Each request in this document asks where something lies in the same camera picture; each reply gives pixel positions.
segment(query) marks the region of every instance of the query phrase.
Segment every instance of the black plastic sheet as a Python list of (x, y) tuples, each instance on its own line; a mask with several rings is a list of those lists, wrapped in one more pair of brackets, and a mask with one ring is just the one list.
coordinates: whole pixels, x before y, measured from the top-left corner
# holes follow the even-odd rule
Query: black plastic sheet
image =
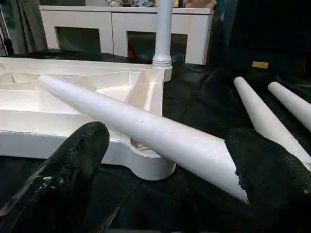
[[(94, 58), (89, 54), (62, 51), (30, 56), (131, 62), (109, 54)], [(310, 132), (267, 88), (270, 82), (279, 81), (310, 101), (308, 80), (278, 77), (262, 71), (227, 71), (174, 64), (172, 80), (164, 84), (163, 115), (224, 139), (230, 130), (252, 130), (252, 123), (233, 84), (234, 78), (239, 75), (247, 80), (305, 150), (311, 153)], [(247, 146), (257, 144), (256, 140), (248, 142)], [(236, 146), (243, 150), (244, 141), (237, 138)], [(0, 206), (40, 163), (35, 159), (0, 157), (0, 184), (4, 190), (0, 192)], [(102, 165), (90, 192), (83, 222), (84, 232), (100, 229), (111, 217), (112, 229), (189, 233), (255, 232), (261, 222), (253, 207), (178, 166), (171, 177), (149, 182), (139, 179), (125, 167)]]

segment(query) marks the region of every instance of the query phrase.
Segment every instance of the white tray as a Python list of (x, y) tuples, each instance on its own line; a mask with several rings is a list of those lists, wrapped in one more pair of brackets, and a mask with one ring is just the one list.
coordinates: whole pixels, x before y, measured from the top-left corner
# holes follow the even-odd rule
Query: white tray
[[(48, 158), (77, 128), (94, 121), (42, 88), (41, 74), (75, 83), (162, 115), (165, 70), (151, 65), (0, 58), (0, 155)], [(110, 128), (102, 161), (123, 165), (146, 180), (161, 180), (175, 165)]]

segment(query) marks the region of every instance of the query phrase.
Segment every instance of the white pole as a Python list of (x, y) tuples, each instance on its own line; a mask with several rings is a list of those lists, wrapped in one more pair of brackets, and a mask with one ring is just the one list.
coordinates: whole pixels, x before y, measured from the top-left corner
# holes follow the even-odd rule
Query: white pole
[(153, 65), (159, 68), (172, 68), (171, 33), (172, 33), (172, 1), (159, 0), (157, 9), (157, 32)]
[(39, 81), (52, 94), (94, 119), (233, 196), (247, 200), (222, 139), (48, 75), (41, 75)]
[(255, 130), (262, 136), (282, 145), (301, 162), (305, 164), (311, 163), (311, 157), (244, 78), (237, 77), (234, 80), (234, 85), (238, 90)]
[(271, 93), (311, 132), (311, 104), (277, 82), (268, 86)]

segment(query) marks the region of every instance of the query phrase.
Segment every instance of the black tablecloth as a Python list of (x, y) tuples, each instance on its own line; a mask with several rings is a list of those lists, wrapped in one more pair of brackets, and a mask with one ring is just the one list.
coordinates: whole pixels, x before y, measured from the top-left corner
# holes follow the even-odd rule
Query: black tablecloth
[[(39, 52), (32, 58), (129, 62), (126, 58), (75, 52)], [(310, 133), (268, 92), (279, 81), (311, 102), (306, 81), (262, 71), (227, 71), (174, 64), (172, 80), (164, 85), (163, 116), (225, 138), (230, 129), (253, 126), (233, 85), (243, 75), (260, 97), (311, 153)], [(0, 206), (18, 190), (42, 160), (0, 156)], [(102, 165), (90, 198), (85, 230), (101, 225), (116, 213), (111, 228), (162, 232), (251, 232), (252, 212), (244, 204), (181, 167), (162, 181), (149, 182), (121, 166)]]

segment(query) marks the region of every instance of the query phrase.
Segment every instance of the white frame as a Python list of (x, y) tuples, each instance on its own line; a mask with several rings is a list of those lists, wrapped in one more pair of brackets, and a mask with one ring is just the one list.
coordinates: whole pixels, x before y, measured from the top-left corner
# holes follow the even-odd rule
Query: white frame
[(56, 27), (99, 30), (101, 52), (113, 54), (111, 14), (108, 12), (41, 11), (50, 49), (59, 49)]
[[(101, 52), (128, 56), (127, 31), (156, 32), (157, 8), (40, 6), (48, 47), (58, 49), (55, 27), (97, 28)], [(186, 63), (205, 65), (213, 11), (173, 8), (172, 33), (188, 35)]]
[[(156, 14), (112, 13), (114, 54), (128, 56), (127, 32), (156, 32)], [(173, 14), (172, 33), (186, 34), (186, 63), (204, 65), (210, 35), (211, 16)]]

